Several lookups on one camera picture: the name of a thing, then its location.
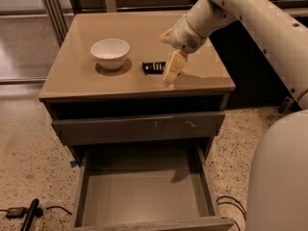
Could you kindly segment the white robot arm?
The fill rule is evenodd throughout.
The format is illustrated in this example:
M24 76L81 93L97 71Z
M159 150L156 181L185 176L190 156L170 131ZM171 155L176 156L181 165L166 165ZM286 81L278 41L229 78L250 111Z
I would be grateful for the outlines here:
M308 231L308 30L269 0L198 0L161 35L175 49L163 74L174 82L188 56L214 31L239 20L299 112L267 130L250 171L245 231Z

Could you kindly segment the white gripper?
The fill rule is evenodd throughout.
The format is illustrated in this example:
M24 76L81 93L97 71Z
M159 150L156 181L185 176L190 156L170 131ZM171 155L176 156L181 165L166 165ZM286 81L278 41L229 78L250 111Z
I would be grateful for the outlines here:
M189 25L187 18L183 15L172 28L166 30L159 37L161 43L171 44L177 49L170 53L167 65L163 72L163 85L173 84L178 74L182 71L188 61L188 54L196 52L206 41L200 37Z

